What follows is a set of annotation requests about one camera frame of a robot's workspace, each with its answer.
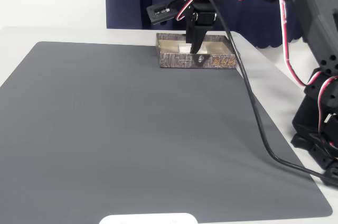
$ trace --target white table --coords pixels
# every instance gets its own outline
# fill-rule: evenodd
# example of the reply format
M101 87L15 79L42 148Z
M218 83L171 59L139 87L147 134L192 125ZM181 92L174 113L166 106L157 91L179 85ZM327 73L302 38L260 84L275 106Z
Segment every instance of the white table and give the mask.
M154 46L155 34L157 32L158 31L144 30L56 29L33 27L8 27L2 29L0 31L0 86L38 42L49 41ZM256 97L283 134L285 140L290 144L290 141L295 134L291 122L304 98L304 93L240 34L233 33L233 37L242 55ZM320 173L323 172L307 151L293 147L292 149L305 167ZM317 178L314 178L314 180L333 209L333 214L330 217L260 221L259 223L336 224L338 220L338 190L324 186Z

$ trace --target open box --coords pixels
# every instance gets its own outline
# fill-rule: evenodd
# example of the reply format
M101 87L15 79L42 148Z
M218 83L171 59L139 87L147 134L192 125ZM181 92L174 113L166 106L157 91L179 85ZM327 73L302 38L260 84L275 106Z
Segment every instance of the open box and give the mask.
M222 35L206 35L203 44L207 54L180 53L179 44L185 43L183 34L156 34L156 49L161 68L234 69L236 57L229 41Z

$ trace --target desk mat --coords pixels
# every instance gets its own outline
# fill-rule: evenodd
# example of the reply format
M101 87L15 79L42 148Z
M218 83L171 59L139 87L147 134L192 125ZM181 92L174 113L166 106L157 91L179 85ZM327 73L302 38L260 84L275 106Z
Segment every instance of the desk mat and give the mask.
M276 154L301 164L259 109ZM7 224L332 214L267 154L237 70L160 69L150 46L38 43L0 87L0 174Z

